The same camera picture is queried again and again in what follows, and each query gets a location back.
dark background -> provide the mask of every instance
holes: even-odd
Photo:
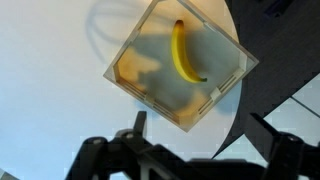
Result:
[[[239,109],[219,154],[243,134],[249,113],[265,117],[320,72],[320,1],[293,0],[279,17],[275,0],[226,0],[240,44],[260,64],[242,81]]]

banana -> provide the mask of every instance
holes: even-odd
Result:
[[[185,33],[182,20],[178,20],[172,31],[171,52],[174,65],[178,73],[187,81],[192,83],[206,82],[207,78],[201,78],[191,67],[186,49]]]

clear plastic box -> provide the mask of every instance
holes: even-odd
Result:
[[[192,67],[207,82],[185,81],[174,67],[171,33],[183,20]],[[187,0],[154,0],[104,74],[189,131],[258,60]]]

white table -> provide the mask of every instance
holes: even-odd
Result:
[[[63,179],[86,138],[111,140],[139,110],[148,111],[151,143],[184,160],[214,155],[241,83],[185,133],[102,77],[150,2],[0,2],[0,168],[20,179]],[[194,3],[237,39],[224,0]]]

yellow banana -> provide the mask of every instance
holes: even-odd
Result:
[[[179,74],[192,83],[206,82],[207,78],[201,78],[191,67],[185,49],[185,33],[182,20],[178,20],[173,27],[171,38],[171,51],[174,65]]]

